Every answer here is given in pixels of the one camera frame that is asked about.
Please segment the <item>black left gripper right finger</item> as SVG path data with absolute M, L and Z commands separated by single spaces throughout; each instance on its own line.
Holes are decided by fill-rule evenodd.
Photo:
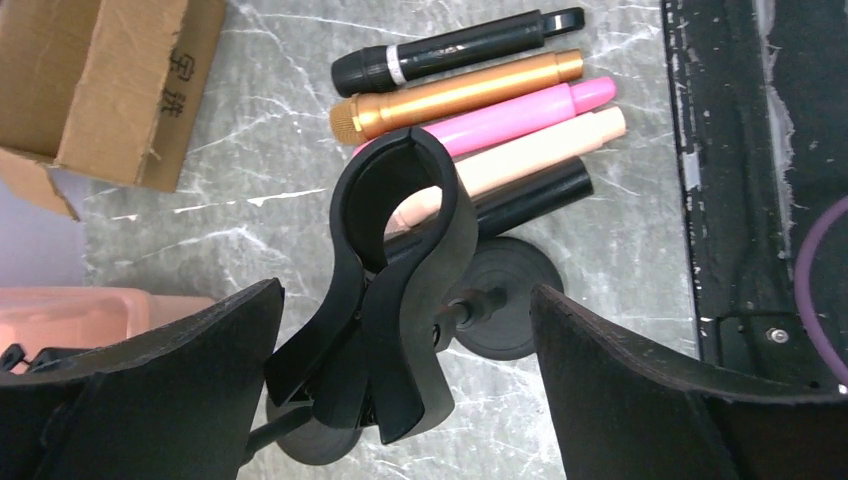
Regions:
M 843 479 L 847 399 L 696 360 L 538 285 L 538 363 L 570 479 Z

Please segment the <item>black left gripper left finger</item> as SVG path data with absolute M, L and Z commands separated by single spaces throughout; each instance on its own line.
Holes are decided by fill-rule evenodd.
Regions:
M 1 376 L 5 479 L 233 479 L 284 308 L 277 279 L 194 315 Z

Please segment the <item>clip mount desk stand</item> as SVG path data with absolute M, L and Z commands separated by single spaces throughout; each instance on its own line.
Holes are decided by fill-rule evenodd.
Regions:
M 333 192 L 329 226 L 329 290 L 265 364 L 269 420 L 249 435 L 246 460 L 277 445 L 325 465 L 367 427 L 386 445 L 435 428 L 455 405 L 438 353 L 458 338 L 488 359 L 530 355 L 532 288 L 563 286 L 533 245 L 479 240 L 450 154 L 418 127 L 354 156 Z

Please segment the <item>black microphone grey grille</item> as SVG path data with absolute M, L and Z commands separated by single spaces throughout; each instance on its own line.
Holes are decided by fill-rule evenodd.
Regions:
M 477 239 L 493 238 L 593 193 L 582 159 L 566 160 L 475 200 L 475 222 L 460 226 L 459 242 L 467 244 L 469 233 Z

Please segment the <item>beige toy microphone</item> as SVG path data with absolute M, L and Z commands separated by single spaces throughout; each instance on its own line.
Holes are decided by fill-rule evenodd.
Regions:
M 522 137 L 473 154 L 454 165 L 470 200 L 478 199 L 518 180 L 564 161 L 599 149 L 627 131 L 618 107 L 581 114 Z M 411 229 L 438 214 L 446 204 L 443 189 L 429 186 L 403 197 L 387 209 L 361 216 L 376 223 L 382 236 L 389 226 Z

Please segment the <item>brown cardboard box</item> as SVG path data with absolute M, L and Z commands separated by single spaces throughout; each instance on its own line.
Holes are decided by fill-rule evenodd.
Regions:
M 59 170 L 173 192 L 226 16 L 222 1 L 5 1 L 1 179 L 67 217 Z

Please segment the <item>pink toy microphone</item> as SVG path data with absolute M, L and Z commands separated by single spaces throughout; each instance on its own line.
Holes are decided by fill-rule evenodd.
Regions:
M 609 77 L 560 84 L 424 127 L 451 157 L 488 148 L 587 115 L 614 99 Z

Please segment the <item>gold microphone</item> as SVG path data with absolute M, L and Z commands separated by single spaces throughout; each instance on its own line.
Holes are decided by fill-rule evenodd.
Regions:
M 580 78 L 578 49 L 549 52 L 389 93 L 364 93 L 335 105 L 329 124 L 344 145 L 403 127 L 474 111 Z

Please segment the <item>slim black microphone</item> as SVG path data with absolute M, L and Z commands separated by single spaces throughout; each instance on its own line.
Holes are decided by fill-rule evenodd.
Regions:
M 337 93 L 387 93 L 412 80 L 542 47 L 550 37 L 585 27 L 581 7 L 533 10 L 413 42 L 348 53 L 331 65 Z

